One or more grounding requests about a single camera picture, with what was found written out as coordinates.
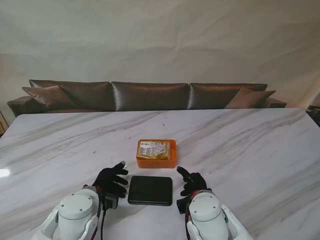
dark rectangular case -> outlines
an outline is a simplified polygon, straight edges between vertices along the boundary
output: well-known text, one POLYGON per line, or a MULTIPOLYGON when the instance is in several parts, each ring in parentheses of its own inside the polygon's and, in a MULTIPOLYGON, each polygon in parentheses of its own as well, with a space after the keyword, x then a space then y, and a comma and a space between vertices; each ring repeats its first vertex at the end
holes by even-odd
POLYGON ((172 205, 173 183, 170 177, 133 176, 130 181, 128 203, 134 205, 172 205))

food package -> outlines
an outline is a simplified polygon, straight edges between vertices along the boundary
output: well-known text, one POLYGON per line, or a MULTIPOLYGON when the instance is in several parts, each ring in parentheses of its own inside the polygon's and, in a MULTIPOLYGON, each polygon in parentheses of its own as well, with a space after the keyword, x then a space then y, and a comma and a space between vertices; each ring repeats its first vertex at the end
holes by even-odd
POLYGON ((140 140, 136 158, 140 160, 169 160, 170 142, 167 140, 140 140))

orange plastic box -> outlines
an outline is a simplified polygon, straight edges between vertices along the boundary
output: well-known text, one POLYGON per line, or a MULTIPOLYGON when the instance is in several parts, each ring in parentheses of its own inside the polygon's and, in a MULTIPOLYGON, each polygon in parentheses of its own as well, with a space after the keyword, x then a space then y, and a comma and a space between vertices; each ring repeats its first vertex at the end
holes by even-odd
POLYGON ((169 141, 170 143, 170 158, 163 159, 139 159, 136 156, 136 161, 141 169, 174 169, 177 165, 177 144, 173 139, 141 139, 138 142, 137 155, 139 152, 140 142, 142 141, 169 141))

sofa backrest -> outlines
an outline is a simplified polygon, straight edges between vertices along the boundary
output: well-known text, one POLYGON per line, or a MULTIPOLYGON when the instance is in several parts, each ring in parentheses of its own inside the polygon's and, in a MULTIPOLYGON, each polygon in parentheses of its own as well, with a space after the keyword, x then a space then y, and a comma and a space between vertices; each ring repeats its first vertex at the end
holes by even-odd
POLYGON ((78 108, 106 112, 223 109, 241 88, 267 88, 260 83, 29 82, 36 88, 59 86, 78 108))
POLYGON ((187 83, 112 82, 116 111, 185 110, 187 83))
POLYGON ((187 109, 223 109, 241 88, 265 91, 267 86, 261 83, 190 83, 187 109))
POLYGON ((52 80, 29 80, 31 87, 61 87, 70 99, 82 109, 115 111, 112 85, 108 81, 73 82, 52 80))

white curtain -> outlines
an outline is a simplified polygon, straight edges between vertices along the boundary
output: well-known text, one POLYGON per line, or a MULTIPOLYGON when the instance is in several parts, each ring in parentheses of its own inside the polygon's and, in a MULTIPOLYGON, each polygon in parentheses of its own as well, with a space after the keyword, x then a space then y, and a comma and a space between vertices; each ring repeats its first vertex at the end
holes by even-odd
POLYGON ((0 110, 29 79, 320 89, 320 0, 1 0, 0 110))

